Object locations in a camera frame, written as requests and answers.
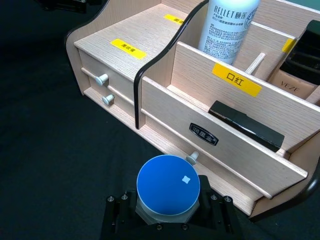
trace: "cosmetic organizer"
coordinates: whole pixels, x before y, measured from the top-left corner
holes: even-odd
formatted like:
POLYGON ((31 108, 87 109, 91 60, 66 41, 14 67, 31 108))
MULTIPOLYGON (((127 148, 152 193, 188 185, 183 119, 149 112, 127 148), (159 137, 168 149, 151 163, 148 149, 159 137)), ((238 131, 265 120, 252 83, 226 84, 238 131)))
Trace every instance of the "cosmetic organizer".
POLYGON ((68 34, 66 50, 83 95, 164 154, 198 152, 198 174, 258 220, 304 201, 318 184, 319 103, 266 80, 320 11, 261 0, 231 66, 197 50, 208 2, 108 0, 68 34), (209 114, 215 101, 283 134, 281 149, 209 114))

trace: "blue disc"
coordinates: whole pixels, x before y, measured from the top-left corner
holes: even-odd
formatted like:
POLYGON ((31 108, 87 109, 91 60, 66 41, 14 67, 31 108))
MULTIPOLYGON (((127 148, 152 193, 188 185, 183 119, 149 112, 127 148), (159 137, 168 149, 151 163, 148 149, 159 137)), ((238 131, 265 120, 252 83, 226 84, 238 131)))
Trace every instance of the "blue disc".
POLYGON ((142 203, 161 215, 179 215, 196 203, 200 180, 193 166, 181 157, 160 155, 141 168, 136 188, 142 203))

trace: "metal nameplate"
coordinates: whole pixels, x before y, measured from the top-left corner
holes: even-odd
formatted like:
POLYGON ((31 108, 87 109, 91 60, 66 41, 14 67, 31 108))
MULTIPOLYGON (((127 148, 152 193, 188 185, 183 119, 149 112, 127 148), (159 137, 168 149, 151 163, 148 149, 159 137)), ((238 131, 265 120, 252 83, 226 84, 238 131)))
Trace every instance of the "metal nameplate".
POLYGON ((213 146, 216 146, 219 141, 219 139, 212 135, 210 132, 194 123, 190 124, 189 130, 193 132, 195 135, 197 135, 199 138, 213 146))

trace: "white bottle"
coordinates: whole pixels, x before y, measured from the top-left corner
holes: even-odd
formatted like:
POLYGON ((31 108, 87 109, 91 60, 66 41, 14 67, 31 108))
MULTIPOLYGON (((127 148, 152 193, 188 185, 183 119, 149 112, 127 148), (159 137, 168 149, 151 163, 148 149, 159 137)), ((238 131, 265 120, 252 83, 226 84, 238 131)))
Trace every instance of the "white bottle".
POLYGON ((259 3, 260 0, 210 0, 198 49, 232 64, 259 3))

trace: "black background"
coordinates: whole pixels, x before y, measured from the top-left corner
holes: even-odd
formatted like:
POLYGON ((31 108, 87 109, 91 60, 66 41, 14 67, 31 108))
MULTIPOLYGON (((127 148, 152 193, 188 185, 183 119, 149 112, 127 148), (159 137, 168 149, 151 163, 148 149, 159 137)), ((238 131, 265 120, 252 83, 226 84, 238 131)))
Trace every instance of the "black background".
MULTIPOLYGON (((98 11, 0 3, 0 240, 99 239, 105 197, 161 154, 78 90, 64 36, 98 11)), ((257 223, 237 214, 248 240, 318 240, 319 200, 257 223)))

